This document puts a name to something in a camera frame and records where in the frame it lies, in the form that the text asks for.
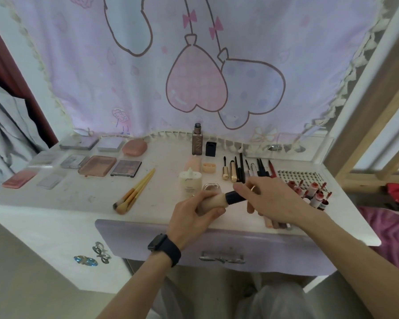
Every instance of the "white tabletop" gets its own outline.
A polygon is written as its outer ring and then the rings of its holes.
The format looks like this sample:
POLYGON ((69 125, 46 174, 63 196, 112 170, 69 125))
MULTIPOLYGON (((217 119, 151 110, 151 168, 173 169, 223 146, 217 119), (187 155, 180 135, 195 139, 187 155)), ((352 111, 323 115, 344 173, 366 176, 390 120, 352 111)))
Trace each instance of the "white tabletop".
MULTIPOLYGON (((174 205, 182 199, 178 175, 191 155, 191 143, 186 139, 157 139, 148 144, 148 150, 141 157, 127 157, 121 152, 98 152, 67 150, 64 156, 56 162, 53 168, 43 168, 20 189, 0 188, 0 213, 29 213, 60 216, 79 216, 95 219, 123 220, 130 222, 145 222, 153 224, 168 224, 174 205), (118 159, 140 160, 142 165, 134 178, 130 177, 85 177, 77 170, 64 169, 67 172, 64 180, 52 190, 37 187, 37 183, 56 169, 62 170, 59 164, 71 154, 88 154, 115 156, 118 159), (134 184, 139 182, 152 168, 156 168, 154 177, 148 183, 144 192, 125 215, 118 215, 112 204, 120 199, 134 184)), ((217 165, 215 174, 203 174, 202 183, 217 182, 223 192, 232 191, 232 183, 222 180, 223 156, 227 162, 234 159, 235 154, 217 149, 216 157, 202 155, 202 162, 212 162, 217 165)), ((351 235, 370 246, 381 244, 380 239, 363 219, 356 207, 337 184, 323 165, 311 162, 273 160, 276 170, 318 172, 333 191, 330 205, 326 212, 330 217, 351 235)), ((216 220, 211 228, 222 230, 238 230, 245 232, 275 233, 286 235, 305 235, 298 229, 268 229, 263 218, 257 213, 246 212, 246 202, 231 205, 226 213, 216 220)))

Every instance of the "person's left hand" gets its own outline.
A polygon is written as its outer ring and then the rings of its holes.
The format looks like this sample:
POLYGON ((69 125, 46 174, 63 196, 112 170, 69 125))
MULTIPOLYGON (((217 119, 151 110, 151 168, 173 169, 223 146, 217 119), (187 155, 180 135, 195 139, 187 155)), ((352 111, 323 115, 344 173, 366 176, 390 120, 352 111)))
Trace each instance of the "person's left hand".
POLYGON ((202 191, 176 204, 168 225, 167 236, 180 250, 198 239, 214 220, 225 213, 224 208, 214 208, 203 216, 198 216, 195 212, 200 202, 215 195, 217 193, 213 191, 202 191))

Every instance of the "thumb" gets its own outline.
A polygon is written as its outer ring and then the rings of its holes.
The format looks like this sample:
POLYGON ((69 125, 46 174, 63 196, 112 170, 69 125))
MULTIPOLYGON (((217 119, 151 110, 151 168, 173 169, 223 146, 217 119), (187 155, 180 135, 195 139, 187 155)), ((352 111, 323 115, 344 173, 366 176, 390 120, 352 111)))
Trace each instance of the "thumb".
POLYGON ((223 215, 225 213, 225 211, 226 211, 226 209, 224 209, 222 207, 217 207, 217 208, 213 208, 212 210, 209 210, 207 212, 207 214, 205 214, 199 218, 201 227, 204 230, 206 230, 208 228, 208 226, 210 226, 213 221, 215 221, 221 215, 223 215))
POLYGON ((254 204, 257 199, 257 194, 252 192, 245 184, 241 182, 234 183, 234 190, 243 198, 247 199, 250 203, 254 204))

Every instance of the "person's right hand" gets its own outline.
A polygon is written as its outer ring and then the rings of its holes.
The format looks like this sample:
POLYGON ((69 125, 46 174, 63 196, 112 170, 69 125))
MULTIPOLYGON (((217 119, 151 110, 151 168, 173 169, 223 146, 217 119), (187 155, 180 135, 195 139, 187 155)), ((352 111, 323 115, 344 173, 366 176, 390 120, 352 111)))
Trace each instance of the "person's right hand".
POLYGON ((281 178, 249 177, 245 184, 234 183, 234 190, 247 199, 247 211, 281 223, 298 225, 307 213, 317 209, 303 201, 281 178), (256 186, 257 193, 251 191, 256 186))

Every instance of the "cream-colored bottle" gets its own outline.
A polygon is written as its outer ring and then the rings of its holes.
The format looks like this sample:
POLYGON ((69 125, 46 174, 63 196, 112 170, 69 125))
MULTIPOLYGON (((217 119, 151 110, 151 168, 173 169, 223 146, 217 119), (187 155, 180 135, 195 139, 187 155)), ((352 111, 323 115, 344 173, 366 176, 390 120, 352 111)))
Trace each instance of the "cream-colored bottle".
POLYGON ((201 191, 202 174, 189 168, 188 171, 182 171, 179 174, 179 183, 183 196, 190 197, 201 191))

